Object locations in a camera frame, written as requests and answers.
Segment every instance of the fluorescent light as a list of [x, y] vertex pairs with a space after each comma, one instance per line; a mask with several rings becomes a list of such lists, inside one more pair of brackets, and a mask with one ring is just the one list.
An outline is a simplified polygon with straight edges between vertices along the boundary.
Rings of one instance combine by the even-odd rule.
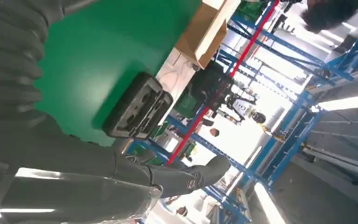
[[43, 213], [43, 212], [52, 212], [55, 209], [0, 209], [2, 212], [13, 212], [13, 213]]
[[351, 31], [355, 30], [356, 27], [352, 26], [351, 24], [348, 24], [346, 22], [343, 22], [342, 25], [348, 29], [350, 29]]
[[324, 34], [324, 35], [326, 35], [326, 36], [328, 36], [328, 37], [330, 37], [330, 38], [332, 38], [332, 39], [334, 39], [334, 40], [340, 42], [340, 43], [344, 42], [344, 39], [343, 39], [342, 37], [337, 36], [337, 35], [335, 35], [335, 34], [332, 33], [332, 32], [329, 32], [329, 31], [327, 31], [327, 30], [322, 30], [322, 31], [320, 31], [320, 32], [321, 32], [322, 34]]
[[252, 158], [250, 158], [249, 162], [245, 165], [245, 168], [249, 168], [250, 165], [252, 165], [253, 161], [255, 161], [257, 155], [259, 154], [260, 150], [262, 149], [261, 146], [259, 146], [255, 153], [253, 153]]
[[37, 178], [37, 179], [61, 179], [60, 172], [40, 170], [40, 169], [31, 169], [31, 168], [20, 168], [16, 173], [16, 177], [28, 177], [28, 178]]
[[267, 216], [269, 223], [286, 224], [281, 214], [279, 214], [278, 209], [272, 202], [268, 192], [265, 190], [264, 186], [261, 183], [256, 183], [255, 192], [260, 200], [260, 203], [262, 204], [262, 208]]
[[358, 108], [358, 97], [327, 101], [319, 103], [318, 105], [328, 111], [353, 109]]

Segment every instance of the table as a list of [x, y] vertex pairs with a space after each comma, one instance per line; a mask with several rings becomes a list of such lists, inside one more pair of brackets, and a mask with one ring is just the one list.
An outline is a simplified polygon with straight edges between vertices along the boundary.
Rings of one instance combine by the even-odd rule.
[[195, 14], [197, 0], [101, 0], [52, 26], [36, 82], [66, 134], [110, 146], [102, 123], [133, 78], [156, 75]]

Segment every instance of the person's black hair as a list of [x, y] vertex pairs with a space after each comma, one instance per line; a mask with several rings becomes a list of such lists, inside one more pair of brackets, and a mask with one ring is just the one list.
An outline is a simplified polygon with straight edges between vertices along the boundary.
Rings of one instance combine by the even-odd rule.
[[323, 0], [305, 10], [301, 17], [313, 33], [332, 29], [350, 19], [358, 10], [358, 0]]

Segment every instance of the ceiling light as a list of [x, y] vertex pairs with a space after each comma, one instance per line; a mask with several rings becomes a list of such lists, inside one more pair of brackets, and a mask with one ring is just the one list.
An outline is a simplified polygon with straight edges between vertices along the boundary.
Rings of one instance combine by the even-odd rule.
[[348, 24], [346, 22], [343, 22], [342, 25], [348, 29], [350, 29], [351, 31], [355, 30], [356, 27], [352, 26], [351, 24]]
[[14, 213], [42, 213], [42, 212], [52, 212], [54, 209], [0, 209], [2, 212], [14, 212]]
[[350, 97], [345, 99], [322, 102], [319, 103], [319, 106], [328, 111], [358, 108], [358, 97]]
[[335, 35], [334, 33], [330, 32], [330, 31], [322, 30], [322, 31], [320, 31], [320, 33], [322, 33], [322, 34], [324, 34], [324, 35], [326, 35], [326, 36], [328, 36], [328, 37], [330, 37], [330, 38], [332, 38], [332, 39], [334, 39], [334, 40], [336, 40], [336, 41], [338, 41], [340, 43], [344, 42], [344, 39], [342, 37], [337, 36], [337, 35]]
[[264, 213], [267, 216], [267, 219], [270, 224], [286, 224], [283, 220], [281, 214], [279, 214], [278, 209], [272, 202], [268, 192], [264, 188], [264, 186], [261, 183], [256, 183], [255, 185], [255, 192], [257, 194], [257, 197], [260, 200], [260, 203], [262, 204], [262, 208], [264, 210]]

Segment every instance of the person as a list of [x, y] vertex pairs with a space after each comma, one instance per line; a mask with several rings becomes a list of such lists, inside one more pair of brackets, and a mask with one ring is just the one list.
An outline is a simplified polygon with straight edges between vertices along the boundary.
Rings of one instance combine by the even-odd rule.
[[[295, 4], [303, 0], [280, 0]], [[358, 11], [358, 0], [306, 0], [308, 9], [301, 18], [306, 23], [305, 28], [312, 33], [319, 33], [339, 26], [350, 19]]]
[[209, 133], [210, 133], [212, 136], [217, 137], [217, 136], [219, 136], [220, 131], [219, 131], [218, 129], [216, 129], [216, 128], [211, 128], [211, 130], [209, 130]]
[[188, 209], [186, 208], [186, 206], [180, 207], [176, 210], [176, 214], [182, 215], [183, 217], [186, 217], [188, 214]]

